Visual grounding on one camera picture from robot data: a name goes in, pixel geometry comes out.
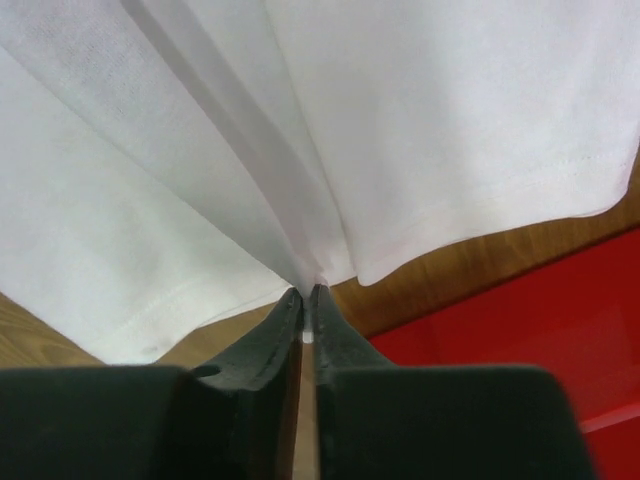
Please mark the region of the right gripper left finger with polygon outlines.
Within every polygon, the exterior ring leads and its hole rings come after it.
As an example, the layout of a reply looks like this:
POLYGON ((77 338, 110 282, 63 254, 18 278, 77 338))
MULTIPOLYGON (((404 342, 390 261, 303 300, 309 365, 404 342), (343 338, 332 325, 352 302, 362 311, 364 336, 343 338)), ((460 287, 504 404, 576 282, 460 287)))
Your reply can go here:
POLYGON ((5 369, 5 479, 288 479, 303 308, 288 290, 204 364, 5 369))

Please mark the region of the white t shirt red print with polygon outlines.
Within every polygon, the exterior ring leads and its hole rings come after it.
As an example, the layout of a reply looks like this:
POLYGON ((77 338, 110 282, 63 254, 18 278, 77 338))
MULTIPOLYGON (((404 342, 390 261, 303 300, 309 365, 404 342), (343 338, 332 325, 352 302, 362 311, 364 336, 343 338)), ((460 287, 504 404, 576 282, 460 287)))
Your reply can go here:
POLYGON ((288 286, 604 212, 635 1, 5 1, 1 290, 158 360, 288 286))

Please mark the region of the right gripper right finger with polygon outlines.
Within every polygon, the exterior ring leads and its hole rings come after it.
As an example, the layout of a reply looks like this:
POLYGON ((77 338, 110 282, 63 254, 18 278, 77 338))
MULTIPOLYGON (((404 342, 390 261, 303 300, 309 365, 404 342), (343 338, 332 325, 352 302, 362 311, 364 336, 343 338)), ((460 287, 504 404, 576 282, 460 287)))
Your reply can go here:
POLYGON ((586 442, 549 372, 528 365, 404 367, 309 299, 324 479, 591 479, 586 442))

